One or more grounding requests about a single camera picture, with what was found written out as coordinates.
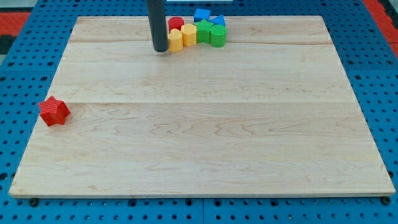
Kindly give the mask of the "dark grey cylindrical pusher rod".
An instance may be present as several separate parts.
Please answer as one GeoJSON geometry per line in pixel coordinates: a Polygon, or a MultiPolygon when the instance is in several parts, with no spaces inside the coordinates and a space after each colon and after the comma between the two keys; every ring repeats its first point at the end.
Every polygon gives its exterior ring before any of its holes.
{"type": "Polygon", "coordinates": [[[156,52],[165,52],[169,44],[164,0],[147,0],[146,6],[153,48],[156,52]]]}

